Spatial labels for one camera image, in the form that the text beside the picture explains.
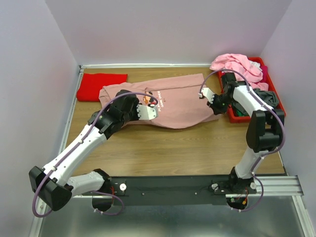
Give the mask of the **dusty pink graphic t-shirt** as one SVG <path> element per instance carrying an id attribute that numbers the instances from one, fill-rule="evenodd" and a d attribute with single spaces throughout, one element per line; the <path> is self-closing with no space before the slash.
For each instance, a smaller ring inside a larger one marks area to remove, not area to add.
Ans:
<path id="1" fill-rule="evenodd" d="M 207 106 L 207 100 L 199 99 L 198 93 L 203 74 L 186 75 L 143 82 L 114 84 L 104 86 L 99 92 L 101 105 L 106 105 L 121 90 L 146 93 L 137 95 L 140 103 L 148 105 L 155 102 L 149 95 L 158 99 L 158 117 L 153 120 L 131 121 L 129 124 L 148 124 L 171 129 L 188 128 L 199 123 L 218 120 Z"/>

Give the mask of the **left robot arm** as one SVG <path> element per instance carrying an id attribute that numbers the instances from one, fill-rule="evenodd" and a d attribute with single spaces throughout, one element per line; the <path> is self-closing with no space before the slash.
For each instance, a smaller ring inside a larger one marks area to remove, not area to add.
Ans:
<path id="1" fill-rule="evenodd" d="M 43 168 L 34 166 L 29 171 L 33 198 L 33 214 L 36 202 L 40 198 L 51 211 L 63 208 L 71 199 L 74 185 L 68 180 L 74 170 L 99 145 L 118 132 L 127 122 L 138 119 L 137 106 L 139 99 L 135 92 L 121 90 L 101 110 L 94 112 L 78 137 L 55 159 Z"/>

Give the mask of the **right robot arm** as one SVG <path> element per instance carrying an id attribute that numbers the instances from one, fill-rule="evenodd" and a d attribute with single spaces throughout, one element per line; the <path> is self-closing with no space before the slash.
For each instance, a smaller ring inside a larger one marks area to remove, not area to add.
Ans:
<path id="1" fill-rule="evenodd" d="M 214 93 L 202 85 L 199 97 L 207 100 L 207 105 L 215 115 L 224 114 L 233 102 L 238 102 L 250 116 L 246 133 L 247 148 L 241 161 L 232 168 L 226 181 L 212 184 L 217 195 L 255 192 L 255 173 L 264 158 L 277 153 L 285 142 L 285 112 L 274 109 L 264 102 L 251 88 L 247 79 L 237 81 L 237 71 L 224 69 L 231 79 L 225 84 L 221 94 Z"/>

